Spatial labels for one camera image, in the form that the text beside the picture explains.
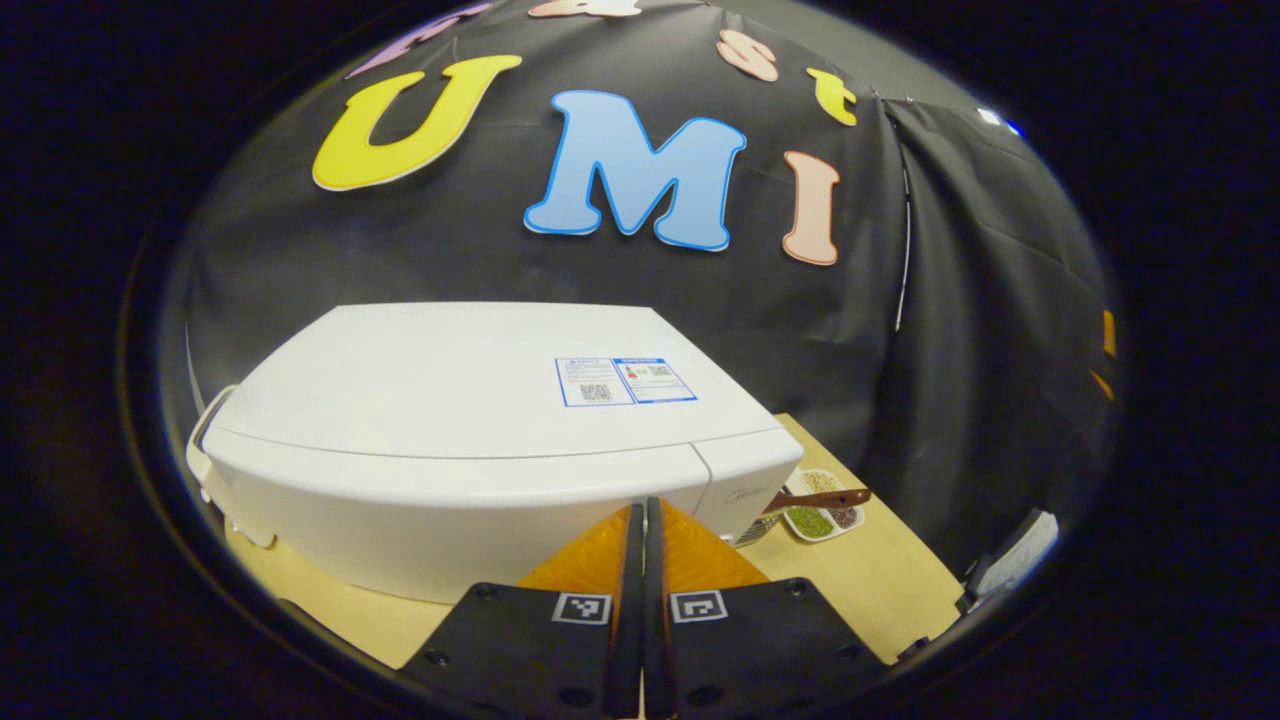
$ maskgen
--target letter i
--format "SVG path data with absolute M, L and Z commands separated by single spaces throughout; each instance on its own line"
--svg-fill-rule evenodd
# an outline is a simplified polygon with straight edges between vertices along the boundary
M 801 263 L 832 265 L 840 251 L 831 242 L 831 188 L 840 173 L 813 155 L 788 150 L 782 156 L 796 176 L 795 224 L 782 249 Z

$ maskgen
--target purple letter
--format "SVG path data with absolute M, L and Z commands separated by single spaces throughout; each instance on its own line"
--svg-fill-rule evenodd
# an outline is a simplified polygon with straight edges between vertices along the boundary
M 454 10 L 453 13 L 449 13 L 443 18 L 431 20 L 425 26 L 413 28 L 403 37 L 397 38 L 396 42 L 388 45 L 385 50 L 374 55 L 372 59 L 370 59 L 367 63 L 347 73 L 347 77 L 344 77 L 343 79 L 351 79 L 370 68 L 376 68 L 383 63 L 399 58 L 404 53 L 412 50 L 413 46 L 417 45 L 419 42 L 426 42 L 428 40 L 431 40 L 436 35 L 440 35 L 445 29 L 453 27 L 453 23 L 458 22 L 460 19 L 470 18 L 471 15 L 479 15 L 480 13 L 488 10 L 489 5 L 492 5 L 492 3 L 483 3 L 474 8 L 467 8 L 466 10 Z

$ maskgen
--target black fabric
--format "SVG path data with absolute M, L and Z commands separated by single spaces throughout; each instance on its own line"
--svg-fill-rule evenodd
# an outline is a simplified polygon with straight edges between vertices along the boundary
M 1120 388 L 1103 356 L 1108 284 L 1088 231 L 1051 173 L 1004 127 L 970 113 L 881 102 L 861 78 L 742 18 L 652 1 L 630 18 L 531 19 L 502 3 L 403 56 L 337 68 L 228 164 L 192 218 L 172 278 L 164 354 L 186 355 L 205 401 L 335 305 L 550 301 L 654 307 L 773 413 L 790 413 L 852 468 L 956 574 L 1038 505 L 1064 528 L 1106 456 Z M 780 79 L 724 63 L 717 33 L 768 45 Z M 374 142 L 411 133 L 447 65 L 515 54 L 443 156 L 396 182 L 329 192 L 311 178 L 347 99 L 412 70 Z M 842 77 L 856 127 L 828 117 L 806 68 Z M 543 199 L 563 127 L 557 92 L 627 97 L 654 146 L 709 117 L 740 129 L 728 247 L 677 249 L 605 218 L 588 236 L 522 224 Z M 837 169 L 829 268 L 782 250 L 795 183 L 783 152 Z M 910 177 L 911 247 L 895 333 Z M 189 397 L 170 383 L 169 397 Z M 189 432 L 180 427 L 180 432 Z
M 861 478 L 952 573 L 1033 507 L 1062 533 L 1093 496 L 1115 430 L 1115 311 L 1071 202 L 1007 128 L 887 102 L 911 188 L 902 328 Z
M 882 108 L 859 102 L 856 128 L 837 123 L 818 106 L 805 73 L 837 68 L 701 3 L 646 3 L 640 15 L 616 19 L 531 19 L 532 5 L 503 4 L 397 60 L 340 79 L 366 56 L 353 59 L 228 165 L 186 241 L 187 327 L 206 400 L 335 305 L 644 305 L 771 411 L 794 414 L 846 462 L 856 461 L 904 256 L 901 163 Z M 724 63 L 716 50 L 723 28 L 765 42 L 778 58 L 780 79 L 765 83 Z M 444 87 L 443 68 L 494 54 L 524 61 L 497 77 L 470 127 L 433 164 L 351 192 L 312 182 L 315 154 L 351 95 L 388 77 L 426 73 L 375 128 L 374 142 L 394 141 L 421 124 Z M 844 77 L 859 97 L 870 97 L 858 78 Z M 712 254 L 662 243 L 653 220 L 667 200 L 639 232 L 623 236 L 599 182 L 591 202 L 605 218 L 596 232 L 568 237 L 526 229 L 524 211 L 543 199 L 563 127 L 550 99 L 566 90 L 627 97 L 654 146 L 695 117 L 746 135 L 724 213 L 730 246 Z M 840 172 L 835 266 L 808 265 L 782 250 L 795 204 L 787 150 Z

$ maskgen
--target label sticker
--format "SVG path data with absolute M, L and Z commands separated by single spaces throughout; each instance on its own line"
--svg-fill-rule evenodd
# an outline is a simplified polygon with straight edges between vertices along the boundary
M 566 407 L 635 404 L 608 357 L 557 357 L 556 373 Z
M 636 402 L 698 400 L 662 357 L 614 357 L 613 365 Z

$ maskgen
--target wooden table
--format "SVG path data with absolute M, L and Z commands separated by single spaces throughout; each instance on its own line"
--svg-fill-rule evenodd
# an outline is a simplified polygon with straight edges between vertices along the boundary
M 777 418 L 804 445 L 801 468 L 827 470 L 849 488 L 865 487 L 790 415 Z M 864 511 L 861 525 L 829 541 L 803 542 L 782 521 L 740 552 L 769 579 L 809 578 L 872 652 L 892 664 L 909 644 L 937 637 L 959 619 L 955 601 L 963 588 L 883 501 L 873 497 Z M 404 665 L 452 609 L 348 585 L 279 538 L 260 548 L 228 525 L 227 541 L 269 593 L 392 667 Z

